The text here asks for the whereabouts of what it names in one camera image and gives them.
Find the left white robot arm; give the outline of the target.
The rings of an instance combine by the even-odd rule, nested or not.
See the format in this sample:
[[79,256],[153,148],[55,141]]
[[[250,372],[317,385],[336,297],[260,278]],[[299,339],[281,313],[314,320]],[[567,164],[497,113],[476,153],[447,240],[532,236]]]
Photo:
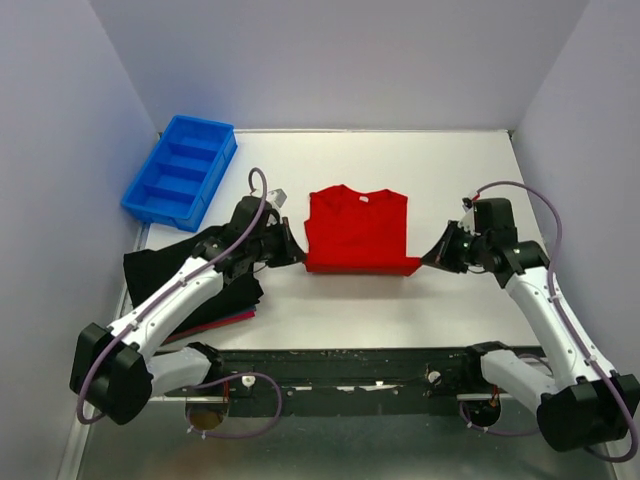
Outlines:
[[155,395],[221,378],[223,360],[211,346],[191,342],[174,353],[158,350],[173,335],[254,307],[263,294],[256,264],[278,268],[304,260],[280,214],[285,201],[281,189],[243,197],[230,222],[199,239],[148,299],[106,327],[92,323],[81,331],[70,378],[79,415],[91,404],[124,425]]

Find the red t shirt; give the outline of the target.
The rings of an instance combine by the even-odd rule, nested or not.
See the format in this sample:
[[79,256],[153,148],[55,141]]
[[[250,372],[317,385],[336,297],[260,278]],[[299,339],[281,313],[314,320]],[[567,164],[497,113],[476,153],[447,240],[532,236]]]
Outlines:
[[407,211],[408,197],[388,189],[365,193],[342,184],[312,192],[306,270],[412,275],[421,261],[407,254]]

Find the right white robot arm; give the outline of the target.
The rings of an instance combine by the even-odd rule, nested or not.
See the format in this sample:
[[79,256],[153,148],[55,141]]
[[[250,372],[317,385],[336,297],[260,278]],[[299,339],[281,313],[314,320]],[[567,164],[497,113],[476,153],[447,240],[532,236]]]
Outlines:
[[447,224],[422,264],[451,273],[479,267],[492,274],[526,317],[551,370],[545,375],[506,345],[488,342],[471,346],[472,374],[531,411],[554,450],[590,450],[629,437],[629,453],[617,460],[633,458],[639,450],[636,377],[620,374],[586,334],[543,248],[519,239],[509,200],[475,197],[463,205],[464,217]]

